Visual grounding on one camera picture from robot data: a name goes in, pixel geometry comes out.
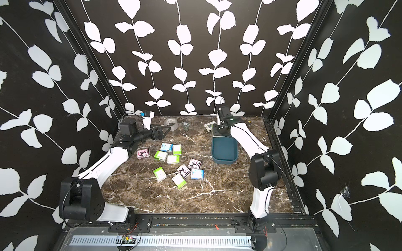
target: teal plastic tray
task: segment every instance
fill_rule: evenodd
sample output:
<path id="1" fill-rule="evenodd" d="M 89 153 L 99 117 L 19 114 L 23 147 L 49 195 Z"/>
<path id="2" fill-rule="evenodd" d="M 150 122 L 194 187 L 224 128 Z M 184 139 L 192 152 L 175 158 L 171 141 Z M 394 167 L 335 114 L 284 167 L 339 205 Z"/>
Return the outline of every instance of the teal plastic tray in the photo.
<path id="1" fill-rule="evenodd" d="M 217 164 L 233 164 L 238 157 L 237 140 L 232 137 L 212 138 L 212 159 Z"/>

